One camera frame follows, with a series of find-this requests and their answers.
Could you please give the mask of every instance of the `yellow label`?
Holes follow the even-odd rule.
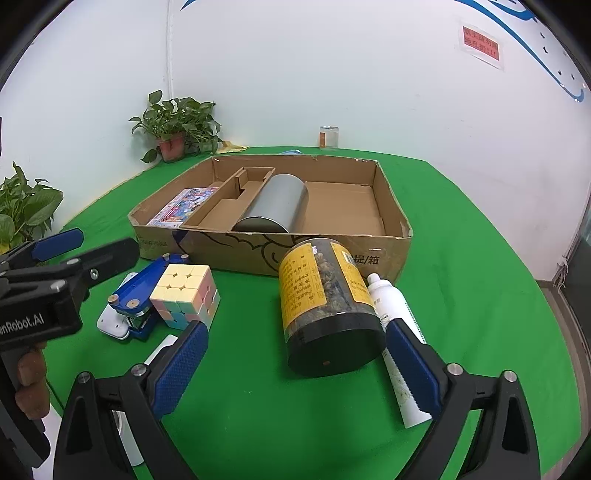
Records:
[[[326,305],[311,244],[292,250],[281,261],[279,285],[284,329],[302,313]]]
[[[339,262],[340,269],[343,271],[354,301],[366,303],[373,307],[374,303],[369,296],[368,288],[365,286],[363,277],[359,273],[359,270],[357,270],[355,260],[353,260],[349,251],[342,245],[334,244],[333,242],[330,244],[335,251],[336,259]]]

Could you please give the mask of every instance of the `white squeeze bottle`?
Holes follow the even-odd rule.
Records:
[[[379,316],[379,321],[382,323],[384,332],[389,322],[400,318],[408,325],[408,328],[411,329],[421,343],[426,343],[425,337],[418,327],[417,321],[402,292],[388,280],[382,280],[377,273],[369,275],[368,283],[369,295],[374,302],[374,308]],[[431,415],[418,408],[417,402],[415,402],[413,395],[410,393],[400,370],[398,370],[394,360],[392,360],[392,356],[387,348],[382,352],[382,356],[384,357],[384,363],[386,364],[392,386],[394,387],[394,393],[396,394],[396,400],[400,407],[404,427],[408,429],[430,420]]]

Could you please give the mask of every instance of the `red sign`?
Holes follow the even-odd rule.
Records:
[[[484,35],[471,30],[468,27],[464,28],[464,43],[469,47],[480,50],[489,57],[499,60],[499,44]]]

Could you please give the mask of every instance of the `jar with yellow label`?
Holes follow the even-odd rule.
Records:
[[[379,356],[385,337],[349,251],[329,238],[291,248],[279,265],[290,368],[308,377],[356,370]]]

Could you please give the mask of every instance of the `cardboard box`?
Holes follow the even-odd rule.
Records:
[[[309,199],[301,232],[240,233],[232,227],[265,182],[291,173],[306,182]],[[178,229],[146,226],[185,188],[218,187]],[[353,255],[364,277],[396,280],[404,266],[412,229],[374,160],[329,156],[226,155],[188,169],[129,214],[141,256],[187,253],[192,263],[247,273],[277,275],[295,244],[333,238]]]

